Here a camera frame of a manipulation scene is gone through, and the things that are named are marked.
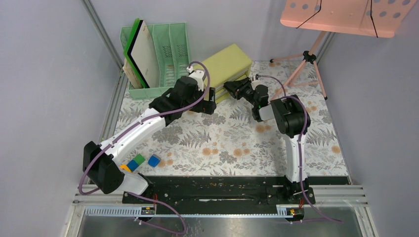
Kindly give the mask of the green clip file folder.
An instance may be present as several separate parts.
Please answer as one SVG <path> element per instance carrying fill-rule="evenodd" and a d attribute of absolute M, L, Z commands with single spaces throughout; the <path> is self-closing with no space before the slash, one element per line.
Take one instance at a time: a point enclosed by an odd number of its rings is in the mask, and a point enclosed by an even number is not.
<path fill-rule="evenodd" d="M 137 66 L 132 52 L 133 52 L 133 47 L 134 44 L 136 42 L 137 36 L 138 36 L 138 32 L 140 30 L 140 27 L 143 23 L 143 20 L 136 18 L 134 20 L 134 23 L 131 27 L 130 33 L 126 39 L 126 45 L 124 47 L 124 56 L 126 57 L 128 63 L 131 65 L 134 74 L 137 76 L 139 83 L 142 85 L 143 88 L 149 88 L 149 84 L 148 82 L 144 79 L 143 74 L 141 73 L 139 67 Z"/>

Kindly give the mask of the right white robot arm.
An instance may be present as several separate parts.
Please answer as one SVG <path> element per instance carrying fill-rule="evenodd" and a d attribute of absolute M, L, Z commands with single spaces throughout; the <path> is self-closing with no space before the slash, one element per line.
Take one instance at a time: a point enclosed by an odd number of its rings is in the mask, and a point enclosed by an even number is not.
<path fill-rule="evenodd" d="M 290 95 L 269 101 L 268 87 L 250 78 L 228 81 L 223 87 L 233 98 L 244 98 L 253 105 L 256 121 L 275 120 L 286 142 L 286 177 L 291 183 L 303 182 L 307 178 L 304 145 L 311 121 L 300 99 Z"/>

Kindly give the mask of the white perforated board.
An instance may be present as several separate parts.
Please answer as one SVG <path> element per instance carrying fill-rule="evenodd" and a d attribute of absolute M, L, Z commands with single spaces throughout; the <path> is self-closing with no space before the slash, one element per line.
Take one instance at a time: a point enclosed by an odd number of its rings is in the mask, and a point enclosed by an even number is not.
<path fill-rule="evenodd" d="M 139 67 L 149 88 L 159 87 L 160 68 L 155 52 L 154 42 L 145 21 L 143 21 L 132 52 L 133 58 Z"/>

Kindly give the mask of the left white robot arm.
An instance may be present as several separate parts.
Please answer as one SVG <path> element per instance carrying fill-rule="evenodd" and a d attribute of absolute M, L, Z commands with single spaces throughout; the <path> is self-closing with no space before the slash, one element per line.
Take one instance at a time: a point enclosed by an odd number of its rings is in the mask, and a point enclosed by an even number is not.
<path fill-rule="evenodd" d="M 89 178 L 97 191 L 111 194 L 115 191 L 134 193 L 142 203 L 153 198 L 153 190 L 148 181 L 134 168 L 124 165 L 123 159 L 145 139 L 169 126 L 182 117 L 186 111 L 213 114 L 216 108 L 213 87 L 204 84 L 210 80 L 207 69 L 187 68 L 188 75 L 179 78 L 174 87 L 155 98 L 148 108 L 130 125 L 116 135 L 100 142 L 88 142 L 84 146 L 83 174 L 79 182 L 79 193 L 83 191 L 83 182 Z"/>

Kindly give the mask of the yellow-green drawer cabinet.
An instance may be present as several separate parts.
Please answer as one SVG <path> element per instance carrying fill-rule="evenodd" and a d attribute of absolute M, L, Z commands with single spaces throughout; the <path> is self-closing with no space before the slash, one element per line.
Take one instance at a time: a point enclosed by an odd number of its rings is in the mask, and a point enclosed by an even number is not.
<path fill-rule="evenodd" d="M 218 104 L 229 97 L 223 84 L 249 76 L 252 60 L 237 44 L 222 49 L 202 61 L 210 75 L 210 87 L 215 88 L 215 102 Z"/>

